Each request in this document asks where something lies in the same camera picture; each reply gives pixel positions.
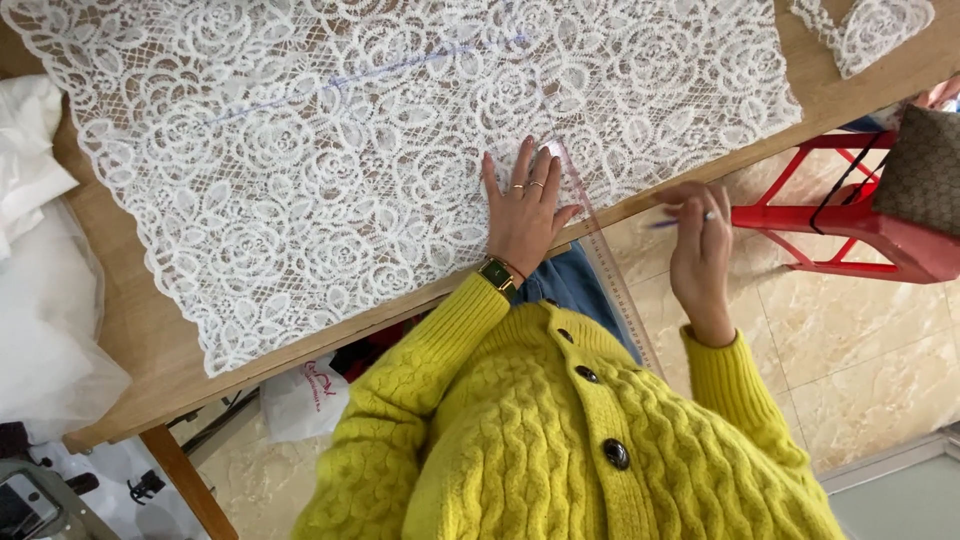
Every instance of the beige tile floor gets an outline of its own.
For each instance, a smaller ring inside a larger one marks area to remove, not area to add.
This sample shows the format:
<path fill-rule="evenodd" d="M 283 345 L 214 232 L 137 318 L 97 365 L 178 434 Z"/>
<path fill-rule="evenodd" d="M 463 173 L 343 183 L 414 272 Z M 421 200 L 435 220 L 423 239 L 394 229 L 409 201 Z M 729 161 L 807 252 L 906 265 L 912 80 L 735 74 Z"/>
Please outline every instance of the beige tile floor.
<path fill-rule="evenodd" d="M 734 204 L 756 200 L 794 151 L 721 182 Z M 877 163 L 880 155 L 869 156 Z M 819 202 L 846 168 L 815 151 L 774 203 Z M 858 182 L 853 175 L 852 181 Z M 649 231 L 650 209 L 605 229 L 668 382 L 689 395 L 678 328 L 684 313 L 670 292 L 674 231 Z M 809 255 L 832 255 L 829 236 L 787 236 Z M 866 246 L 848 259 L 881 260 Z M 960 283 L 915 285 L 785 270 L 791 261 L 766 237 L 737 230 L 730 302 L 755 362 L 816 472 L 875 454 L 960 420 Z M 313 488 L 320 439 L 268 444 L 257 418 L 201 468 L 241 538 L 285 538 Z"/>

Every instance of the red plastic stool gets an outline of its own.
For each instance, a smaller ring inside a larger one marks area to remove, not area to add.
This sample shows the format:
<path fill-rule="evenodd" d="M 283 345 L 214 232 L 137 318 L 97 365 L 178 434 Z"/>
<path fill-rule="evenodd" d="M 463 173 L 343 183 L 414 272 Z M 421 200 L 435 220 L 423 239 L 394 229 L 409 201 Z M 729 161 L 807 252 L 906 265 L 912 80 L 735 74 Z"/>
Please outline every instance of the red plastic stool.
<path fill-rule="evenodd" d="M 889 149 L 897 134 L 882 134 L 872 148 Z M 932 231 L 926 227 L 871 209 L 874 191 L 880 178 L 873 175 L 863 163 L 857 169 L 867 175 L 868 182 L 857 197 L 846 206 L 827 205 L 816 217 L 816 226 L 824 234 L 849 238 L 830 260 L 810 260 L 796 247 L 774 231 L 816 233 L 810 218 L 816 206 L 768 206 L 800 163 L 814 149 L 833 149 L 853 163 L 847 148 L 865 148 L 874 134 L 821 135 L 799 146 L 800 152 L 783 169 L 777 181 L 750 206 L 733 207 L 731 221 L 735 227 L 756 229 L 777 242 L 799 262 L 787 264 L 794 270 L 838 274 L 858 278 L 873 278 L 892 282 L 936 283 L 960 277 L 960 240 Z M 845 262 L 843 257 L 857 241 L 871 245 L 891 264 L 873 262 Z"/>

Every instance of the green watch face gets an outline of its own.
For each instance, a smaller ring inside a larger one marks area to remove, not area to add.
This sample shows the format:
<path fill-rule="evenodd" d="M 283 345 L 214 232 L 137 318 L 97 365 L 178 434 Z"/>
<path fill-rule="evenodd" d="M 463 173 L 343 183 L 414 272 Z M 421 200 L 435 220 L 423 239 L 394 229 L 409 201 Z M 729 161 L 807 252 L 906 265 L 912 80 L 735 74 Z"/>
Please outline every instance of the green watch face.
<path fill-rule="evenodd" d="M 513 276 L 503 264 L 495 258 L 487 259 L 487 262 L 480 267 L 480 275 L 483 276 L 496 290 L 502 292 L 507 300 L 514 298 L 516 287 L 514 286 Z"/>

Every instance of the finger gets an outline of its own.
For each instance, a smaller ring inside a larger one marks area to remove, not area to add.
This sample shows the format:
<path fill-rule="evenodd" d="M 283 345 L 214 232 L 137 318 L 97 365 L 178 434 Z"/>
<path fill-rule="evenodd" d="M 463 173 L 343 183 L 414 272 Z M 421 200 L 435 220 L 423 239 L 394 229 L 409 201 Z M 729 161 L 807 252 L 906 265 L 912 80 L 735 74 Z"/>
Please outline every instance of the finger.
<path fill-rule="evenodd" d="M 536 203 L 540 201 L 540 196 L 543 194 L 543 188 L 546 186 L 546 177 L 550 172 L 552 161 L 550 149 L 545 146 L 540 148 L 540 151 L 537 152 L 537 157 L 534 159 L 534 168 L 530 171 L 530 178 L 527 179 L 527 192 L 524 197 Z"/>
<path fill-rule="evenodd" d="M 543 193 L 540 195 L 540 201 L 550 208 L 557 205 L 557 193 L 560 191 L 560 176 L 563 168 L 560 165 L 560 158 L 554 156 L 550 160 L 550 170 L 546 174 L 546 183 Z"/>
<path fill-rule="evenodd" d="M 493 204 L 493 201 L 499 200 L 503 195 L 500 193 L 500 186 L 496 184 L 496 173 L 493 171 L 493 158 L 489 152 L 483 153 L 483 159 L 480 161 L 480 179 L 487 189 L 487 200 Z"/>
<path fill-rule="evenodd" d="M 703 233 L 700 239 L 701 258 L 715 262 L 729 256 L 732 232 L 730 224 L 722 218 L 720 206 L 708 192 L 704 197 Z"/>
<path fill-rule="evenodd" d="M 703 199 L 690 197 L 677 216 L 677 254 L 688 260 L 699 258 L 700 234 L 703 229 Z"/>
<path fill-rule="evenodd" d="M 690 197 L 702 194 L 705 189 L 704 185 L 699 182 L 684 182 L 658 191 L 654 194 L 654 197 L 666 205 L 682 205 Z"/>
<path fill-rule="evenodd" d="M 523 198 L 523 186 L 527 184 L 527 171 L 530 170 L 530 157 L 534 152 L 534 136 L 528 135 L 520 143 L 520 151 L 516 155 L 516 164 L 514 165 L 514 174 L 510 177 L 509 196 L 514 199 Z"/>
<path fill-rule="evenodd" d="M 580 210 L 584 209 L 580 205 L 567 205 L 559 210 L 557 213 L 553 214 L 553 225 L 550 227 L 550 231 L 553 232 L 553 235 L 556 236 L 560 232 L 560 229 L 566 227 L 566 224 L 569 223 L 573 216 L 580 213 Z"/>
<path fill-rule="evenodd" d="M 710 184 L 707 189 L 709 189 L 713 201 L 716 202 L 717 208 L 720 210 L 720 217 L 730 223 L 730 196 L 727 195 L 727 189 L 720 184 Z"/>

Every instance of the brown button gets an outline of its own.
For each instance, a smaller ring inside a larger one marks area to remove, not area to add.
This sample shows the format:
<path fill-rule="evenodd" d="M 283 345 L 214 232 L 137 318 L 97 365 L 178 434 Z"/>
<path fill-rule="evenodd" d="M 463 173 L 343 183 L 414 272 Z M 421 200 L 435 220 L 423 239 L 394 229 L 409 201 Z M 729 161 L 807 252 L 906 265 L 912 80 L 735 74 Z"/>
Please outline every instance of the brown button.
<path fill-rule="evenodd" d="M 593 370 L 588 368 L 587 366 L 577 366 L 573 368 L 573 371 L 577 372 L 577 375 L 579 375 L 580 377 L 583 377 L 584 379 L 590 382 L 600 381 L 599 379 L 597 379 L 597 374 L 593 373 Z"/>
<path fill-rule="evenodd" d="M 630 467 L 630 455 L 623 443 L 616 439 L 607 439 L 603 442 L 603 453 L 607 461 L 618 471 L 626 471 Z"/>

